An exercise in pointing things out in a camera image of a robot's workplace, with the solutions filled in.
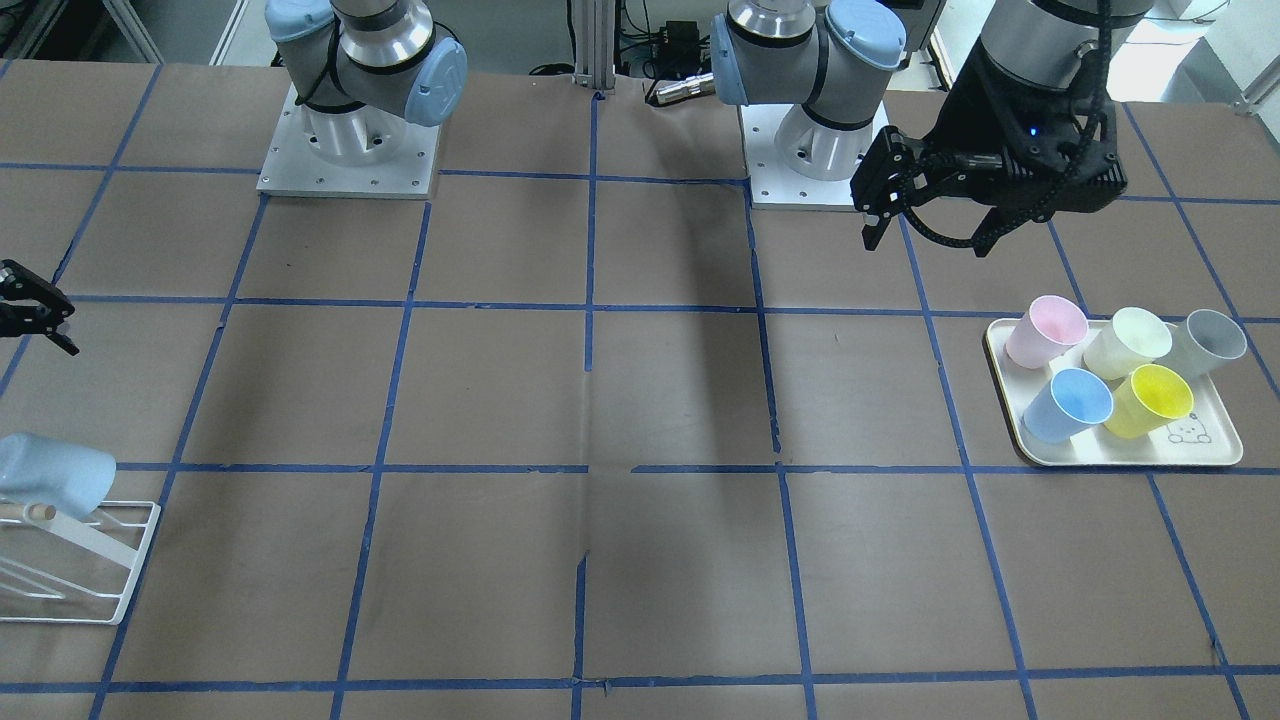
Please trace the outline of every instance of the gray floor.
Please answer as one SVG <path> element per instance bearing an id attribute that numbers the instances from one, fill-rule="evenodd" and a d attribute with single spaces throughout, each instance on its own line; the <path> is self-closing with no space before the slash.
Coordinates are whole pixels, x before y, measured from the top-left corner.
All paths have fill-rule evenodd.
<path id="1" fill-rule="evenodd" d="M 0 716 L 1280 715 L 1254 120 L 1126 105 L 1129 195 L 977 260 L 749 208 L 733 110 L 627 81 L 474 76 L 430 204 L 259 197 L 287 83 L 0 65 L 3 254 L 84 348 L 0 341 L 0 434 L 164 506 L 125 624 L 0 626 Z M 1021 460 L 980 337 L 1044 292 L 1243 322 L 1244 460 Z"/>

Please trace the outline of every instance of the yellow cup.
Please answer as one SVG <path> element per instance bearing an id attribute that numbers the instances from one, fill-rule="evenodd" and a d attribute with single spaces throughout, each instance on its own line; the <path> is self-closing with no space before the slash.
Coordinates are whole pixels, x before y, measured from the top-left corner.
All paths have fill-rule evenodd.
<path id="1" fill-rule="evenodd" d="M 1194 409 L 1192 388 L 1178 373 L 1161 365 L 1142 365 L 1112 393 L 1115 411 L 1106 428 L 1133 439 L 1162 428 Z"/>

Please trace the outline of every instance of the blue cup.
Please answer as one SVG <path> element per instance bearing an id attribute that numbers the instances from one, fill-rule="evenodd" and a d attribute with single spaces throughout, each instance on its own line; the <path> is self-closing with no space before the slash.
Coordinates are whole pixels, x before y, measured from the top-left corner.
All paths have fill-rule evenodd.
<path id="1" fill-rule="evenodd" d="M 1111 388 L 1102 378 L 1068 368 L 1055 374 L 1027 406 L 1023 427 L 1044 442 L 1059 443 L 1107 421 L 1114 409 Z"/>

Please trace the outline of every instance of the cup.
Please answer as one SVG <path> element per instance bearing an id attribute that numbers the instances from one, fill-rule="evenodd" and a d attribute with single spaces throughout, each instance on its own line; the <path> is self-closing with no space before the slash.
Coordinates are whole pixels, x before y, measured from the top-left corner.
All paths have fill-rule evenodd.
<path id="1" fill-rule="evenodd" d="M 1023 368 L 1034 370 L 1079 345 L 1088 333 L 1089 319 L 1074 302 L 1056 295 L 1042 295 L 1018 320 L 1005 341 L 1005 354 Z"/>
<path id="2" fill-rule="evenodd" d="M 1102 378 L 1066 368 L 1039 391 L 1023 413 L 1023 427 L 1037 438 L 1057 443 L 1105 423 L 1115 402 Z"/>
<path id="3" fill-rule="evenodd" d="M 0 439 L 0 495 L 52 505 L 77 520 L 97 509 L 115 480 L 115 457 L 101 450 L 15 433 Z"/>
<path id="4" fill-rule="evenodd" d="M 1158 364 L 1193 380 L 1238 360 L 1249 341 L 1235 320 L 1216 310 L 1196 310 L 1174 331 L 1174 347 Z"/>
<path id="5" fill-rule="evenodd" d="M 1084 366 L 1115 380 L 1164 357 L 1172 345 L 1164 320 L 1142 307 L 1121 307 L 1084 348 Z"/>
<path id="6" fill-rule="evenodd" d="M 1125 439 L 1142 437 L 1196 409 L 1187 380 L 1162 365 L 1138 368 L 1114 395 L 1116 407 L 1106 428 Z"/>

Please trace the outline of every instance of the white cup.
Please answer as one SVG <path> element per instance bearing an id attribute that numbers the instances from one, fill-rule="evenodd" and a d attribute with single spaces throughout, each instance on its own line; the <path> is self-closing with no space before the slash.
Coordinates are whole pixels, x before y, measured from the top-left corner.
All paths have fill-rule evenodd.
<path id="1" fill-rule="evenodd" d="M 115 457 L 101 450 L 31 433 L 0 439 L 0 495 L 12 501 L 52 505 L 83 520 L 113 480 Z"/>
<path id="2" fill-rule="evenodd" d="M 1183 379 L 1192 380 L 1238 360 L 1249 351 L 1249 340 L 1235 320 L 1216 310 L 1196 310 L 1174 331 L 1174 348 L 1160 359 Z"/>
<path id="3" fill-rule="evenodd" d="M 1120 379 L 1157 357 L 1174 340 L 1169 325 L 1142 307 L 1121 307 L 1084 348 L 1084 366 L 1105 380 Z"/>

